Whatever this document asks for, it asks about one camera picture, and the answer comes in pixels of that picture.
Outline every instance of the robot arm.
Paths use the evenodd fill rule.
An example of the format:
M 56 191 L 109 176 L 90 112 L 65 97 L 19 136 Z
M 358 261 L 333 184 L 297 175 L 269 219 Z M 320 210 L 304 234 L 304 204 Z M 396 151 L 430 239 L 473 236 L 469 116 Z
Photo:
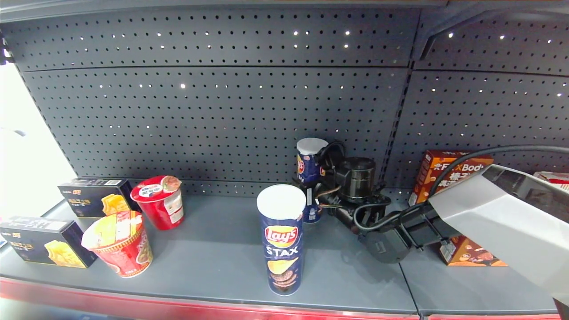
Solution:
M 508 151 L 569 154 L 569 148 L 500 146 L 469 153 L 443 170 L 427 201 L 387 215 L 389 198 L 372 188 L 373 161 L 329 150 L 318 154 L 332 178 L 320 184 L 329 189 L 321 194 L 332 215 L 358 234 L 377 260 L 397 263 L 412 249 L 464 234 L 547 291 L 562 319 L 569 317 L 569 191 L 490 165 L 435 194 L 443 178 L 467 159 Z

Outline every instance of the white wall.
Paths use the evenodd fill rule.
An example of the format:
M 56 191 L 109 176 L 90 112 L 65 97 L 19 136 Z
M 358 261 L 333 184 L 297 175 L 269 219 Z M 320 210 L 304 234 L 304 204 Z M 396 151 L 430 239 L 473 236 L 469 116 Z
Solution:
M 13 64 L 0 65 L 0 128 L 0 217 L 40 216 L 76 175 Z

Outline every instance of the red shelf edge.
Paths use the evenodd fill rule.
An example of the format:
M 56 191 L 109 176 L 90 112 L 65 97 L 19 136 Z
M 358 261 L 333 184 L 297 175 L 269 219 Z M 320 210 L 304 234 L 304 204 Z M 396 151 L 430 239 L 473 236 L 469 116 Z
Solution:
M 91 292 L 0 277 L 0 297 L 116 317 L 208 320 L 418 320 L 418 315 L 378 314 L 297 307 L 241 305 Z

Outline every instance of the blue can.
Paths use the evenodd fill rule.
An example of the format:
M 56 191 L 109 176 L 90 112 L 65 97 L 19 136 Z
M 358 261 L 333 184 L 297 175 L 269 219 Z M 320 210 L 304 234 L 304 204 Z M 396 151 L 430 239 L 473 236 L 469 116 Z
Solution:
M 325 175 L 324 170 L 314 159 L 314 155 L 328 143 L 318 138 L 304 138 L 296 143 L 298 153 L 296 155 L 298 179 L 308 185 L 318 181 Z
M 305 190 L 306 207 L 302 212 L 304 223 L 317 223 L 320 220 L 321 212 L 320 206 L 314 200 L 314 187 L 307 187 Z
M 295 293 L 302 280 L 305 204 L 302 190 L 289 184 L 270 186 L 257 196 L 269 288 L 280 296 Z

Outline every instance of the lay's logo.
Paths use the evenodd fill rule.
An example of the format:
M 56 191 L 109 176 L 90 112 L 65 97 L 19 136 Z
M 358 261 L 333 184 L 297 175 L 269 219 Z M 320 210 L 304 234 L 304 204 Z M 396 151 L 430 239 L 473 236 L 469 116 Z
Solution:
M 299 155 L 296 156 L 296 164 L 298 165 L 298 174 L 302 174 L 304 172 L 304 161 Z
M 288 248 L 298 237 L 298 228 L 288 225 L 270 225 L 265 228 L 265 238 L 277 248 Z

